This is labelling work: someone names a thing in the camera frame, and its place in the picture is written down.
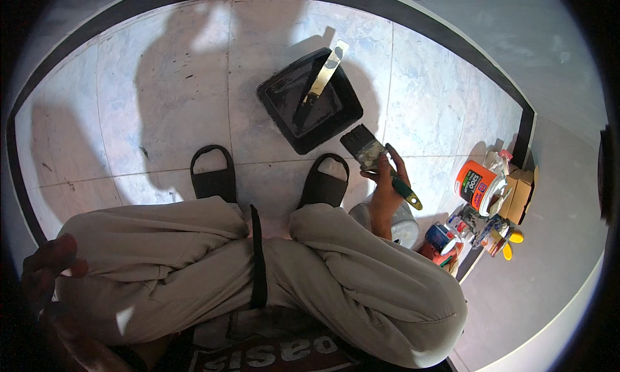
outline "slipper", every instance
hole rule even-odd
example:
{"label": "slipper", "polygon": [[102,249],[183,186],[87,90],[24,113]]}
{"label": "slipper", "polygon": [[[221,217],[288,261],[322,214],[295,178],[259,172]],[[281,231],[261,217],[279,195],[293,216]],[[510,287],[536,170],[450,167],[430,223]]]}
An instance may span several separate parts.
{"label": "slipper", "polygon": [[[346,170],[346,181],[337,179],[329,174],[319,172],[319,166],[327,158],[332,158],[340,162]],[[348,186],[349,168],[346,161],[337,154],[323,154],[310,168],[310,172],[304,184],[301,194],[301,201],[297,209],[307,204],[326,203],[333,207],[340,206],[345,197],[346,187]]]}
{"label": "slipper", "polygon": [[[224,154],[228,167],[214,172],[194,173],[193,167],[198,157],[215,149],[220,150]],[[220,196],[227,203],[237,202],[237,183],[235,181],[233,158],[228,153],[228,150],[222,146],[212,144],[198,150],[191,159],[190,174],[196,198]]]}

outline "tile floor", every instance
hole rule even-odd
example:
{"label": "tile floor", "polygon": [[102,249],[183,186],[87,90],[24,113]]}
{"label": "tile floor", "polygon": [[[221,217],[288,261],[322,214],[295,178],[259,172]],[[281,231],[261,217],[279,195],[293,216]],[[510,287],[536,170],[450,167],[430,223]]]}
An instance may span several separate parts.
{"label": "tile floor", "polygon": [[[348,158],[345,209],[371,182],[336,137],[305,156],[286,142],[256,87],[338,39],[342,66],[365,110],[361,122],[405,157],[425,231],[461,200],[462,163],[511,150],[521,108],[483,73],[437,43],[372,14],[305,0],[197,0],[114,26],[52,70],[16,117],[20,166],[46,236],[72,215],[194,198],[193,153],[232,152],[239,203],[265,234],[283,234],[312,160]],[[217,160],[203,164],[215,169]]]}

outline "person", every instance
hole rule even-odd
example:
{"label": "person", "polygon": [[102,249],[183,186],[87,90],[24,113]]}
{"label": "person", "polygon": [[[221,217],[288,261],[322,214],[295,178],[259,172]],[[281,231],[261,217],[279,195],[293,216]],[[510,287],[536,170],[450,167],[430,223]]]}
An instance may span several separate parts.
{"label": "person", "polygon": [[[386,146],[409,184],[402,159]],[[194,174],[197,157],[213,149],[228,168]],[[321,172],[328,159],[343,165],[346,179]],[[374,358],[430,367],[461,335],[465,299],[451,275],[392,242],[391,218],[402,198],[392,188],[388,157],[378,166],[360,173],[377,183],[370,231],[339,208],[348,165],[324,154],[290,216],[291,239],[262,239],[257,210],[249,237],[236,204],[228,151],[207,146],[191,163],[197,200],[72,217],[24,261],[25,293],[61,339],[64,357],[87,369],[130,370],[110,351],[123,346],[152,369],[184,330],[261,309],[302,312]],[[68,310],[49,300],[56,277],[56,296]]]}

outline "paint tray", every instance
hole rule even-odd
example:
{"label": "paint tray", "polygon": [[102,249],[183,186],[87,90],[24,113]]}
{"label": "paint tray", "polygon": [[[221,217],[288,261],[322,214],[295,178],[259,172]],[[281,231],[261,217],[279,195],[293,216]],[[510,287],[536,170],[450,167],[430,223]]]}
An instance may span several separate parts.
{"label": "paint tray", "polygon": [[293,114],[330,53],[329,48],[314,51],[260,84],[256,90],[269,116],[298,154],[307,154],[325,143],[364,113],[345,71],[338,66],[303,126],[299,128],[293,124]]}

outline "grey sweatpants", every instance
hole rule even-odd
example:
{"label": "grey sweatpants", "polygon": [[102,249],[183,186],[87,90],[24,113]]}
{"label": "grey sweatpants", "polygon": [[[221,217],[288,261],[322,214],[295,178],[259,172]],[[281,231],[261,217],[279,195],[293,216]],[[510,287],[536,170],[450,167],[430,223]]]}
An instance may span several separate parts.
{"label": "grey sweatpants", "polygon": [[[107,345],[147,342],[249,306],[252,239],[239,208],[220,197],[79,214],[63,233],[75,236],[89,273],[60,278],[58,298]],[[295,211],[290,234],[263,239],[267,306],[302,309],[403,367],[434,365],[452,350],[467,307],[450,274],[326,204]]]}

